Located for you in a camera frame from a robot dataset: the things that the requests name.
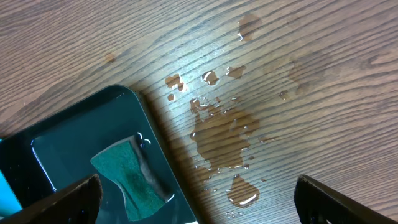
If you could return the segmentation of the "green sponge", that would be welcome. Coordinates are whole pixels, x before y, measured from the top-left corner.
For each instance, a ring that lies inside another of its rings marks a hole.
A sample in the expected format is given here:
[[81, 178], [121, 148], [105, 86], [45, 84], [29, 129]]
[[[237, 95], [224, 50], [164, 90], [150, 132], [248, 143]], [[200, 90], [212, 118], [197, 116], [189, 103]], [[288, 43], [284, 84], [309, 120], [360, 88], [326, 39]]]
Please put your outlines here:
[[122, 192], [127, 219], [148, 218], [174, 198], [149, 167], [135, 136], [124, 138], [90, 159], [91, 165]]

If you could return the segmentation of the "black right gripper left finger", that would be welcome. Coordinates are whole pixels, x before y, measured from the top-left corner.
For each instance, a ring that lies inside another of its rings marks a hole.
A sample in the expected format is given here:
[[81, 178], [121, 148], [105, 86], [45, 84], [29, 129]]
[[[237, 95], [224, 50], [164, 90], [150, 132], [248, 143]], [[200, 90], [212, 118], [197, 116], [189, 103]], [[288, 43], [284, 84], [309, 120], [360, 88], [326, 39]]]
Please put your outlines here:
[[3, 218], [1, 224], [95, 224], [102, 199], [100, 178], [93, 174]]

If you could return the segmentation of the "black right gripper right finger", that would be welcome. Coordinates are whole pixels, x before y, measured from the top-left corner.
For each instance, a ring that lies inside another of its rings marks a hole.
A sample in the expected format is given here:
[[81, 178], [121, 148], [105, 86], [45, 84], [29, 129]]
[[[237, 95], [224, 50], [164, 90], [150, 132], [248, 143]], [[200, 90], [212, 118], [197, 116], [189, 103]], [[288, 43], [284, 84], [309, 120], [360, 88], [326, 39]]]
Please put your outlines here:
[[304, 224], [397, 224], [307, 175], [298, 176], [294, 203]]

